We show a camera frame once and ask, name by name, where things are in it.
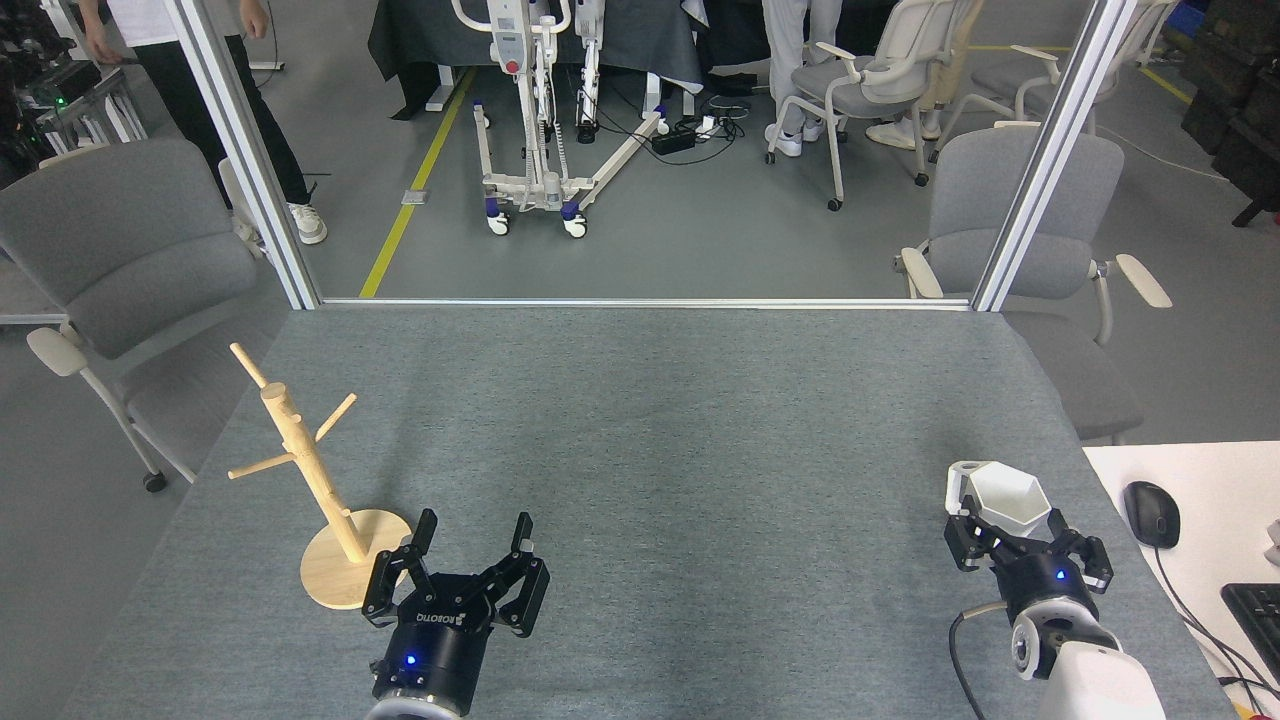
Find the gray tablecloth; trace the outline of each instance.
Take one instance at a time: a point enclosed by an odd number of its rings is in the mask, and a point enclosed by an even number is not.
[[[1041,477],[1102,537],[1103,624],[1171,719],[1234,717],[1030,352],[998,315],[942,311],[320,310],[266,357],[352,509],[433,507],[434,571],[498,560],[529,510],[552,583],[534,635],[497,630],[477,719],[966,719],[957,611],[996,598],[942,539],[955,460]],[[358,717],[389,629],[303,593],[323,518],[242,402],[68,719]],[[1033,717],[1001,614],[960,652],[991,717]]]

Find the yellow floor line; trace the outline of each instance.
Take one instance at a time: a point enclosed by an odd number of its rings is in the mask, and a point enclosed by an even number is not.
[[[475,77],[475,68],[471,68],[462,76],[462,81],[453,91],[453,99],[449,100],[449,106],[444,110],[444,119],[440,120],[440,128],[435,131],[431,147],[426,151],[426,158],[422,158],[422,165],[417,169],[417,176],[413,177],[413,184],[410,186],[410,190],[422,190],[426,187],[426,178],[431,177],[431,168],[435,167],[435,160],[440,156],[444,141],[449,137],[449,129],[453,128],[453,120],[458,117],[458,108],[462,106],[462,99],[466,97],[467,88],[471,87],[472,77]],[[369,277],[365,278],[365,286],[360,288],[360,297],[374,297],[378,295],[378,286],[383,283],[387,268],[390,266],[392,258],[396,256],[396,249],[399,247],[399,241],[404,236],[410,218],[413,217],[415,208],[417,205],[401,205],[401,211],[396,215],[396,222],[392,223],[392,231],[387,234],[387,241],[383,243],[378,259],[374,260],[374,266],[369,270]]]
[[[1188,105],[1192,104],[1190,95],[1187,95],[1181,90],[1178,90],[1176,87],[1174,87],[1174,83],[1171,83],[1167,79],[1160,77],[1151,68],[1143,68],[1142,69],[1142,74],[1149,77],[1152,82],[1155,82],[1160,87],[1164,87],[1165,90],[1167,90],[1169,94],[1172,95],[1174,97],[1181,100],[1183,102],[1187,102]]]

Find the wooden peg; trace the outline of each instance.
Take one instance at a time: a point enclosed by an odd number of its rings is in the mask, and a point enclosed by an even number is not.
[[[259,389],[266,387],[266,375],[264,375],[262,370],[257,368],[253,359],[248,356],[248,352],[244,352],[241,343],[233,342],[232,352],[236,354],[236,359],[244,366],[244,372],[248,373],[248,377],[253,378],[253,382],[257,383]]]
[[[238,479],[238,478],[243,478],[244,475],[252,475],[253,473],[257,473],[259,470],[266,470],[268,468],[275,468],[276,465],[284,465],[285,462],[289,462],[291,460],[294,460],[293,454],[292,452],[285,452],[284,455],[276,455],[275,457],[269,457],[266,460],[259,460],[257,462],[253,462],[252,465],[244,465],[243,468],[237,468],[234,470],[228,470],[227,471],[227,477],[234,480],[234,479]]]
[[[329,419],[320,425],[320,429],[316,430],[316,442],[320,442],[324,439],[324,436],[329,434],[329,430],[338,424],[338,420],[347,414],[347,410],[351,410],[351,405],[353,402],[356,402],[356,393],[348,395],[347,398],[342,401],[342,405],[333,411],[333,415],[329,415]]]

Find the round wooden base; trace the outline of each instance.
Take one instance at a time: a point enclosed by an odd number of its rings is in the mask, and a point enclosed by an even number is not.
[[[383,550],[399,547],[410,534],[408,523],[387,510],[357,510],[351,514],[356,534],[369,543],[360,562],[347,560],[333,528],[325,525],[302,553],[302,587],[311,600],[334,610],[355,610],[365,600],[374,559]]]

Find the power strip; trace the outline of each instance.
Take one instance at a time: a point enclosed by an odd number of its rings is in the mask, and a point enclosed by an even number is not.
[[[667,135],[659,135],[650,141],[653,151],[658,155],[671,155],[681,150],[689,150],[696,142],[698,135],[690,128],[673,129]]]

